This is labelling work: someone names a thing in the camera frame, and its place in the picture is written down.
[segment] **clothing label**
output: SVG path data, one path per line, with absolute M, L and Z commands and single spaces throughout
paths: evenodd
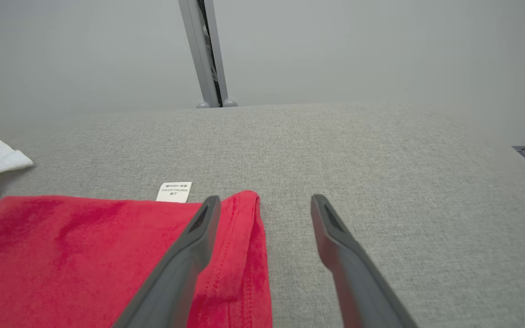
M 185 203 L 190 195 L 191 182 L 166 182 L 161 185 L 156 201 Z

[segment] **gray fabric surface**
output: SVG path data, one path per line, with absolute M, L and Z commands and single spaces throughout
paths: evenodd
M 32 169 L 4 195 L 261 196 L 275 327 L 341 326 L 310 196 L 326 195 L 421 327 L 525 327 L 525 160 L 392 104 L 174 110 L 0 123 Z

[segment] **red fabric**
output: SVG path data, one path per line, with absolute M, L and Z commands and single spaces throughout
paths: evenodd
M 270 327 L 258 195 L 221 203 L 188 327 Z M 0 327 L 110 327 L 200 204 L 64 196 L 0 200 Z

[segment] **gray table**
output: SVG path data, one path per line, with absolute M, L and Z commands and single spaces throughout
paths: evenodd
M 400 105 L 216 108 L 0 122 L 35 167 L 4 195 L 261 196 L 275 327 L 341 326 L 315 248 L 323 193 L 421 327 L 525 327 L 525 160 Z

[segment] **gray wall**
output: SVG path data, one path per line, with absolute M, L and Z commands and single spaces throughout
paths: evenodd
M 412 102 L 525 145 L 525 0 L 214 3 L 238 104 Z
M 0 0 L 0 118 L 200 101 L 176 0 Z
M 525 1 L 214 1 L 240 105 L 412 102 L 525 144 Z M 177 0 L 0 0 L 0 118 L 200 101 Z

